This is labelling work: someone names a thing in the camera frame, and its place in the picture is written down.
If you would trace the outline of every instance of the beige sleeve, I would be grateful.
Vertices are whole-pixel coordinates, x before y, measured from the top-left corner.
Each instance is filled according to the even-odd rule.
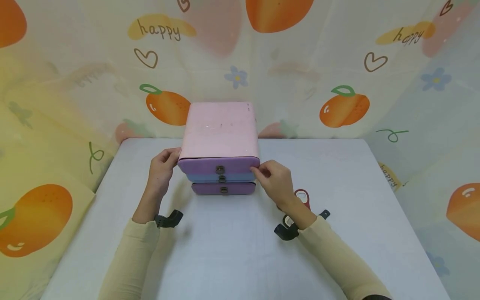
[[[369,295],[392,298],[375,273],[322,217],[305,230],[299,240],[324,266],[348,300],[363,300]]]
[[[159,235],[154,221],[137,224],[129,220],[103,280],[99,300],[140,300]]]

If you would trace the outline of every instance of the blue flower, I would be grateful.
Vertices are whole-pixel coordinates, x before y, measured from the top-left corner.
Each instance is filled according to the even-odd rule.
[[[248,86],[247,72],[239,71],[235,66],[231,66],[230,71],[230,74],[225,74],[223,75],[223,77],[228,81],[233,82],[234,89],[237,89],[239,87],[239,84],[241,84],[242,86]]]
[[[423,74],[421,76],[421,79],[427,84],[423,87],[422,90],[426,91],[433,87],[436,91],[443,91],[445,89],[445,84],[452,81],[452,76],[444,73],[444,68],[437,68],[432,75]]]
[[[450,275],[450,270],[445,266],[445,261],[443,258],[439,256],[434,257],[430,252],[426,253],[439,277],[442,277],[443,275]]]

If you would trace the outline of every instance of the backdrop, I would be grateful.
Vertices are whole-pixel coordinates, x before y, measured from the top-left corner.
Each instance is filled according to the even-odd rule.
[[[0,299],[41,297],[124,139],[182,137],[202,101],[251,101],[261,138],[365,138],[479,299],[478,2],[0,0]]]

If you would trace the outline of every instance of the orange fruit print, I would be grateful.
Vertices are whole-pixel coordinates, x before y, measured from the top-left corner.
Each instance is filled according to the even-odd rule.
[[[72,196],[62,186],[45,184],[0,213],[0,252],[9,257],[29,255],[50,244],[72,214]]]
[[[160,91],[150,84],[142,84],[140,90],[149,93],[146,98],[148,110],[160,121],[176,126],[187,123],[190,102],[182,95]]]
[[[260,33],[279,32],[300,22],[313,0],[246,0],[252,27]]]
[[[320,110],[320,121],[325,126],[338,128],[351,125],[363,118],[370,107],[368,97],[356,94],[351,86],[339,85],[332,93],[338,95],[328,100]]]
[[[456,189],[450,197],[446,216],[463,232],[480,241],[480,183]]]
[[[24,12],[15,0],[0,1],[0,48],[20,41],[27,32]]]

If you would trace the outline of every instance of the drawer organizer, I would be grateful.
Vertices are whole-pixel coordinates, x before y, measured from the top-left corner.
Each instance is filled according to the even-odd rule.
[[[255,112],[250,102],[192,103],[178,165],[199,195],[247,195],[258,167]]]

